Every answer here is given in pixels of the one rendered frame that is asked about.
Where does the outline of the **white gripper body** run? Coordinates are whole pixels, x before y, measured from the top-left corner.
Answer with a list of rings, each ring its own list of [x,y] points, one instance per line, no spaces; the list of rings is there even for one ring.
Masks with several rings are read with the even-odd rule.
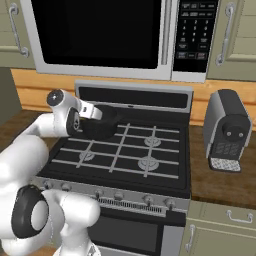
[[[90,112],[89,112],[89,118],[100,120],[102,118],[102,111],[98,109],[96,106],[91,105],[90,106]]]

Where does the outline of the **black cooking pot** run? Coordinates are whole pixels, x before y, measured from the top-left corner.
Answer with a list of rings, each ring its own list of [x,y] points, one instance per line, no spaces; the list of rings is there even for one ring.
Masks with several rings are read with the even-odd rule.
[[[96,108],[102,112],[102,118],[100,120],[81,118],[80,127],[87,139],[109,139],[116,133],[118,122],[122,117],[114,107],[97,105]]]

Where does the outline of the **black and steel gas stove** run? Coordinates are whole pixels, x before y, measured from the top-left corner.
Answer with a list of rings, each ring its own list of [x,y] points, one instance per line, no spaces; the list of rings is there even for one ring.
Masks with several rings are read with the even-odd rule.
[[[193,99],[190,86],[78,80],[78,98],[95,105],[114,107],[121,115],[115,135],[107,140],[87,139],[82,132],[60,139],[50,159],[34,182],[42,189],[50,180],[52,189],[71,185],[70,192],[95,200],[114,199],[144,203],[151,195],[166,209],[166,216],[152,216],[101,207],[101,216],[185,228],[190,203],[190,158],[188,124]],[[169,209],[165,200],[175,201]]]

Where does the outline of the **steel microwave oven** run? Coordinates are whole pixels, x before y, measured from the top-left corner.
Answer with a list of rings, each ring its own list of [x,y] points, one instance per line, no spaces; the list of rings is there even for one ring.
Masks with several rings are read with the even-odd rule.
[[[219,0],[20,0],[36,71],[202,83]]]

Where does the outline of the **grey tall cabinet panel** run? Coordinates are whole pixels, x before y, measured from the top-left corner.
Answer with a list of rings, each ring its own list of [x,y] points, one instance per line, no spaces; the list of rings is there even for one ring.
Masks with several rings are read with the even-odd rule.
[[[9,68],[0,67],[0,126],[22,110]]]

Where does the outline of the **black oven door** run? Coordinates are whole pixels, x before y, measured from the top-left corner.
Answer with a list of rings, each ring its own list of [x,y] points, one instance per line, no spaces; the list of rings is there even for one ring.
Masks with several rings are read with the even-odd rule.
[[[102,256],[179,256],[183,227],[101,216],[89,228]]]

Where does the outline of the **black and silver coffee machine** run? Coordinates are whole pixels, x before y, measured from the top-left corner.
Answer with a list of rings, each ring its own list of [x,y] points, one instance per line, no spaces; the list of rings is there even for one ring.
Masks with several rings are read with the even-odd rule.
[[[220,89],[211,94],[203,139],[212,170],[239,173],[240,158],[249,144],[251,132],[251,118],[236,91]]]

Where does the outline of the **olive drawer front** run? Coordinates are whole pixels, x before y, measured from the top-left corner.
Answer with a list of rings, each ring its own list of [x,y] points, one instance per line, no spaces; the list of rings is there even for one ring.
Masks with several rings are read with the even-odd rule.
[[[203,228],[256,237],[256,210],[191,201],[187,219]]]

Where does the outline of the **olive base cupboard door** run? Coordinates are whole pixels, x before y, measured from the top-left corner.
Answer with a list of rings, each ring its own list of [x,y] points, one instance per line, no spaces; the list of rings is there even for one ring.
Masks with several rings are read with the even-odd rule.
[[[256,256],[256,237],[196,226],[189,253],[185,244],[190,238],[188,222],[184,230],[179,256]]]

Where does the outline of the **olive wall cupboard door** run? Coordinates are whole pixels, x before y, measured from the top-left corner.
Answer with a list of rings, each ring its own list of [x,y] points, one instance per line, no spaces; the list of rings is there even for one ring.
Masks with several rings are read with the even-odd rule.
[[[224,63],[215,64],[221,53],[228,22],[225,8],[236,5]],[[220,0],[208,65],[208,79],[256,82],[256,0]]]
[[[29,50],[28,58],[19,53],[15,43],[8,13],[11,3],[16,3],[19,9],[19,14],[14,15],[14,20],[20,44],[22,47],[26,47]],[[0,67],[35,68],[20,0],[0,0]]]

